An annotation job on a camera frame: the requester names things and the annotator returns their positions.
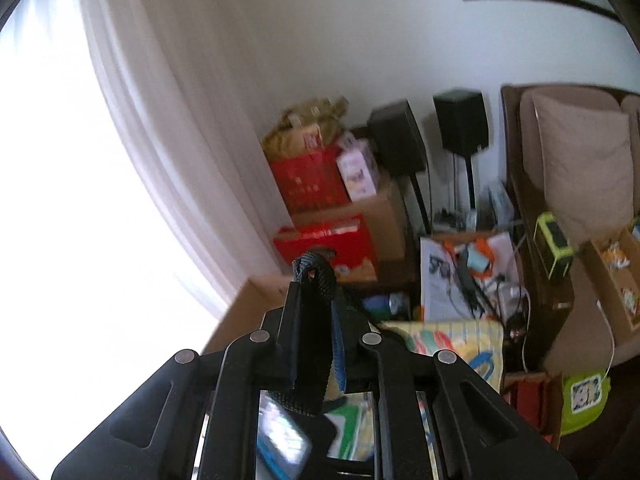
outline floor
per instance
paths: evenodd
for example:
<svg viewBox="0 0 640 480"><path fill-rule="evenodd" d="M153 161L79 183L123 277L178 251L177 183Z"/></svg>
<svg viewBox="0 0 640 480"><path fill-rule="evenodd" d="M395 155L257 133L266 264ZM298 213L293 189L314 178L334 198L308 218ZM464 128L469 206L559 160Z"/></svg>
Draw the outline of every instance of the floor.
<svg viewBox="0 0 640 480"><path fill-rule="evenodd" d="M573 464L581 479L588 478L612 453L633 412L640 407L640 356L613 368L610 377L609 400L598 420L577 433L564 436L560 442L560 452Z"/></svg>

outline orange item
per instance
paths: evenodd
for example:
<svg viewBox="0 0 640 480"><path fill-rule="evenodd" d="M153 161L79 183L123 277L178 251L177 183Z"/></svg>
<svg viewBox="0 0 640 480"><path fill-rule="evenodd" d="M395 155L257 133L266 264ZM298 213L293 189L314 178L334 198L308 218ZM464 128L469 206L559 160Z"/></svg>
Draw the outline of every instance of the orange item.
<svg viewBox="0 0 640 480"><path fill-rule="evenodd" d="M484 238L476 238L474 242L474 249L482 254L487 260L489 260L489 266L486 268L484 272L477 272L476 270L471 271L471 275L474 278L490 278L494 275L494 263L495 263L495 254L489 244L486 242Z"/></svg>
<svg viewBox="0 0 640 480"><path fill-rule="evenodd" d="M456 248L454 247L454 245L449 241L445 241L442 243L442 246L447 251L447 253L449 253L449 255L452 257L453 261L457 262L458 255L456 254ZM477 272L476 270L469 269L471 271L471 275L474 278L481 278L483 280L485 278L492 277L494 275L494 263L495 263L494 250L492 250L492 248L489 246L489 244L484 238L476 238L476 241L474 242L474 249L478 253L482 254L482 256L486 257L487 260L489 260L489 266L486 268L484 272Z"/></svg>

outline black speaker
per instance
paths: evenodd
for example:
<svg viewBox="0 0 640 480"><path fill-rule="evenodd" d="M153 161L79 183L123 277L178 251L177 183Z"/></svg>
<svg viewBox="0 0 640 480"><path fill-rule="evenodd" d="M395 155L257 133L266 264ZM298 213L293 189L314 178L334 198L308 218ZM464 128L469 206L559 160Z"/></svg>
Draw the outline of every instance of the black speaker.
<svg viewBox="0 0 640 480"><path fill-rule="evenodd" d="M382 164L391 176L424 171L427 150L408 101L376 108L367 121L369 135L378 147Z"/></svg>
<svg viewBox="0 0 640 480"><path fill-rule="evenodd" d="M470 157L489 145L482 94L456 88L433 97L445 150Z"/></svg>

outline green device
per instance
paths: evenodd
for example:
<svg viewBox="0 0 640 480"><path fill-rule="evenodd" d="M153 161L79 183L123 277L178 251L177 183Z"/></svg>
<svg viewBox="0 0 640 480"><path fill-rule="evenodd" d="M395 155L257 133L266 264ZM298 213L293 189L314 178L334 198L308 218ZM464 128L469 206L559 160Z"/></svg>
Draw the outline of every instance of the green device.
<svg viewBox="0 0 640 480"><path fill-rule="evenodd" d="M564 278L574 262L575 253L551 211L542 213L536 220L533 241L549 281Z"/></svg>

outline brown cardboard box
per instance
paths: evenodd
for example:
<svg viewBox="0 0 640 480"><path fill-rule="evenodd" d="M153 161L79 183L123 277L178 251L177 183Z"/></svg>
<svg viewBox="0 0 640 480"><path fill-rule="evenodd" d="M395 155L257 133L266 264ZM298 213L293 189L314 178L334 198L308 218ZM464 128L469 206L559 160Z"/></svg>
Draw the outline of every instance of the brown cardboard box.
<svg viewBox="0 0 640 480"><path fill-rule="evenodd" d="M249 278L216 327L203 354L224 350L240 336L260 328L264 313L284 306L291 276Z"/></svg>
<svg viewBox="0 0 640 480"><path fill-rule="evenodd" d="M562 376L549 377L544 372L525 374L505 374L502 383L504 393L513 383L519 381L533 381L545 383L546 395L542 405L542 435L551 436L550 444L558 449L560 447L560 431L562 428Z"/></svg>
<svg viewBox="0 0 640 480"><path fill-rule="evenodd" d="M616 241L620 242L620 248L631 264L625 269L609 270L602 259L602 251ZM589 240L582 259L611 323L616 345L629 341L639 333L640 317L633 316L624 307L620 290L630 288L636 294L640 293L640 245L624 227Z"/></svg>
<svg viewBox="0 0 640 480"><path fill-rule="evenodd" d="M450 242L454 246L460 244L470 244L471 242L475 242L478 238L491 238L495 235L500 234L502 231L476 231L476 232L459 232L459 233L438 233L431 235L430 238L439 243ZM516 253L515 255L516 268L518 269L518 276L520 276L520 281L524 284L524 273L522 270L522 259L520 257L520 253Z"/></svg>
<svg viewBox="0 0 640 480"><path fill-rule="evenodd" d="M404 259L407 229L404 201L398 184L391 180L388 173L381 175L380 187L375 196L322 211L294 214L291 219L295 227L301 227L358 214L364 216L379 261Z"/></svg>

